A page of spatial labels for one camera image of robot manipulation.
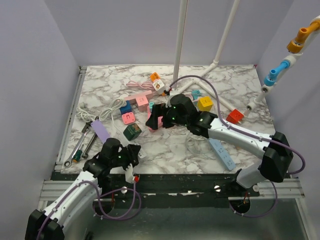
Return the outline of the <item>red cube socket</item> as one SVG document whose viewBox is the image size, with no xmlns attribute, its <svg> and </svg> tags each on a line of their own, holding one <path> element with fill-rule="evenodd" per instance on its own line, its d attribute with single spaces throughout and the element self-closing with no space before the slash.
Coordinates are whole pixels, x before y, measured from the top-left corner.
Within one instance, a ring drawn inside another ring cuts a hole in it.
<svg viewBox="0 0 320 240">
<path fill-rule="evenodd" d="M 226 118 L 226 120 L 228 121 L 228 122 L 230 122 L 230 123 L 232 123 L 232 124 L 240 124 L 241 123 L 241 121 L 244 119 L 244 114 L 243 113 L 241 113 L 239 110 L 237 110 L 237 109 L 234 109 L 233 111 L 231 111 L 229 114 L 228 114 L 228 116 L 227 116 L 227 118 Z"/>
</svg>

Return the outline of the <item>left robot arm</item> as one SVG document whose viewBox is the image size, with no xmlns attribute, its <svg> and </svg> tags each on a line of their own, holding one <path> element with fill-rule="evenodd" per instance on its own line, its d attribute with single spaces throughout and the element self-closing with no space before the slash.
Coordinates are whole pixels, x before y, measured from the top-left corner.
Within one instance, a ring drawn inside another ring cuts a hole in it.
<svg viewBox="0 0 320 240">
<path fill-rule="evenodd" d="M 26 240 L 63 240 L 69 225 L 93 202 L 107 197 L 111 191 L 108 178 L 113 168 L 125 171 L 125 180 L 135 184 L 139 179 L 133 168 L 139 163 L 141 146 L 122 145 L 108 138 L 102 149 L 87 160 L 75 181 L 44 210 L 34 210 L 27 222 Z"/>
</svg>

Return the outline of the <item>dark green cube socket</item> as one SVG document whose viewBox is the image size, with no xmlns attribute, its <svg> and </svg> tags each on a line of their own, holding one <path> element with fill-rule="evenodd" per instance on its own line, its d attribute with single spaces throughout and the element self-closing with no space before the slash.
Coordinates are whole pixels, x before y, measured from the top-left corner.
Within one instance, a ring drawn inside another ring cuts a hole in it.
<svg viewBox="0 0 320 240">
<path fill-rule="evenodd" d="M 123 131 L 123 135 L 128 141 L 135 140 L 142 133 L 142 129 L 137 123 L 129 124 Z"/>
</svg>

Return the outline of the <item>pink triangular socket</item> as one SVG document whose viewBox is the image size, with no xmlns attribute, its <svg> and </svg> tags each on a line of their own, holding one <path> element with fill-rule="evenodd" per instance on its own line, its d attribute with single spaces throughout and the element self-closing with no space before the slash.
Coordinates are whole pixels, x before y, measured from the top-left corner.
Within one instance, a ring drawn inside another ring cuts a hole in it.
<svg viewBox="0 0 320 240">
<path fill-rule="evenodd" d="M 159 116 L 157 115 L 157 110 L 148 107 L 148 120 L 146 121 L 145 125 L 151 132 L 155 132 L 160 128 L 159 125 Z"/>
</svg>

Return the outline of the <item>dark blue cube socket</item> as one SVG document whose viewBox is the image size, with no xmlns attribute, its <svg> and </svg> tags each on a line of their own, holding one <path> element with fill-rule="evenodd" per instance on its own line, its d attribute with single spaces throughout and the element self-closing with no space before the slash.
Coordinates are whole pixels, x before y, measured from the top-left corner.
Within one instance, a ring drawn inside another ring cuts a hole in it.
<svg viewBox="0 0 320 240">
<path fill-rule="evenodd" d="M 132 107 L 131 107 L 131 104 L 128 100 L 125 101 L 126 105 L 125 106 L 122 106 L 119 110 L 120 110 L 120 113 L 121 115 L 124 115 L 126 113 L 130 113 L 132 112 Z"/>
</svg>

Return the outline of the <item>light blue power strip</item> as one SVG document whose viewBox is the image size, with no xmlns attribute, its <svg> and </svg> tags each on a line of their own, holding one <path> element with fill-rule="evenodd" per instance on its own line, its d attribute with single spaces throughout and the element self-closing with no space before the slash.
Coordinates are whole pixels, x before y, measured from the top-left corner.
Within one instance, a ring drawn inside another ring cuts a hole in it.
<svg viewBox="0 0 320 240">
<path fill-rule="evenodd" d="M 208 142 L 209 142 L 215 156 L 224 164 L 224 166 L 229 171 L 232 171 L 233 169 L 236 168 L 235 162 L 232 160 L 228 151 L 224 148 L 224 146 L 222 145 L 222 143 L 219 140 L 209 138 Z"/>
</svg>

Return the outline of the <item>purple power strip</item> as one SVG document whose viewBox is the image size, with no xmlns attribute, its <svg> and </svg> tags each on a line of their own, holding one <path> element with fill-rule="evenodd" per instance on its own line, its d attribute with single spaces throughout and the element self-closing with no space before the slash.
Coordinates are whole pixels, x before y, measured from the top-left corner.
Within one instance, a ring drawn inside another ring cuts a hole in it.
<svg viewBox="0 0 320 240">
<path fill-rule="evenodd" d="M 103 144 L 106 142 L 108 138 L 110 138 L 109 132 L 100 120 L 97 119 L 93 121 L 91 123 L 91 127 Z"/>
</svg>

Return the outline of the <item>pink long power strip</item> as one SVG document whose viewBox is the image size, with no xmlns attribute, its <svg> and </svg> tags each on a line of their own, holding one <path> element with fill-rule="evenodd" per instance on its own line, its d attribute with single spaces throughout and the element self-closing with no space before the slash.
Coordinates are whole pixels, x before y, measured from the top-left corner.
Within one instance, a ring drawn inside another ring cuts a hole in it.
<svg viewBox="0 0 320 240">
<path fill-rule="evenodd" d="M 147 90 L 144 92 L 136 93 L 124 98 L 125 101 L 129 101 L 129 103 L 137 104 L 138 110 L 140 112 L 146 112 L 149 106 L 149 100 L 154 96 L 151 90 Z"/>
</svg>

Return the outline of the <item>pink square socket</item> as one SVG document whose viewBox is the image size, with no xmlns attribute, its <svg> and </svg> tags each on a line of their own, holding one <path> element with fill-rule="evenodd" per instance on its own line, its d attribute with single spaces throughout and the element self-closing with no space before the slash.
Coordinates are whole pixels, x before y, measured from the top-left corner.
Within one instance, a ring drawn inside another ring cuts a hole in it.
<svg viewBox="0 0 320 240">
<path fill-rule="evenodd" d="M 126 112 L 121 115 L 121 118 L 125 125 L 133 124 L 136 121 L 136 117 L 133 112 Z"/>
</svg>

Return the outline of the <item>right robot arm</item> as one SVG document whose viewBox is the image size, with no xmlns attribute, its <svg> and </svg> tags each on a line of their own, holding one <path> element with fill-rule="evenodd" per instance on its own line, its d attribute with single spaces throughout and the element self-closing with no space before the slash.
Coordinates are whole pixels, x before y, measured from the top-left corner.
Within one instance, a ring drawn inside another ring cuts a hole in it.
<svg viewBox="0 0 320 240">
<path fill-rule="evenodd" d="M 235 180 L 230 183 L 230 191 L 236 196 L 265 180 L 283 182 L 293 159 L 293 150 L 283 133 L 268 135 L 235 126 L 214 113 L 197 110 L 184 94 L 171 97 L 167 103 L 153 105 L 145 125 L 157 130 L 159 118 L 166 129 L 184 126 L 196 136 L 232 144 L 259 159 L 236 173 Z"/>
</svg>

